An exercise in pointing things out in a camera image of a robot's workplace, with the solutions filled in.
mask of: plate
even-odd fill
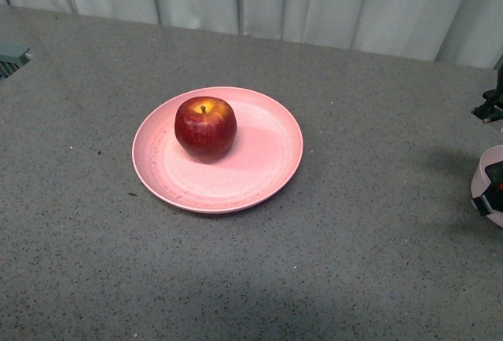
[[[213,163],[189,156],[174,136],[174,116],[185,100],[220,97],[234,110],[237,133],[229,153]],[[237,87],[183,93],[156,108],[133,142],[133,165],[161,200],[198,213],[239,211],[271,197],[296,172],[303,152],[299,124],[283,105]]]

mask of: red apple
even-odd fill
[[[204,162],[222,158],[236,132],[234,110],[217,97],[192,97],[180,105],[174,118],[174,135],[180,145]]]

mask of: speckled countertop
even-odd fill
[[[503,229],[470,204],[502,142],[496,72],[0,6],[31,61],[0,82],[0,339],[500,339]],[[158,105],[267,94],[303,160],[258,206],[199,216],[131,162]]]

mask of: pink object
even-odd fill
[[[195,96],[227,101],[237,119],[229,153],[214,163],[190,157],[174,136],[174,115]],[[275,194],[296,172],[303,138],[293,115],[264,94],[236,87],[183,93],[155,109],[133,142],[133,165],[143,184],[161,200],[189,211],[229,213]]]
[[[491,147],[482,154],[479,166],[472,179],[472,198],[482,196],[490,184],[490,179],[486,174],[486,167],[502,160],[503,146]],[[501,212],[495,211],[493,214],[487,215],[487,217],[500,227],[503,227],[503,214]]]

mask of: table surface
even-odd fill
[[[501,135],[496,72],[0,6],[31,61],[0,82],[0,339],[499,339],[503,229],[469,186]],[[297,119],[267,201],[157,199],[134,135],[170,98],[237,86]]]

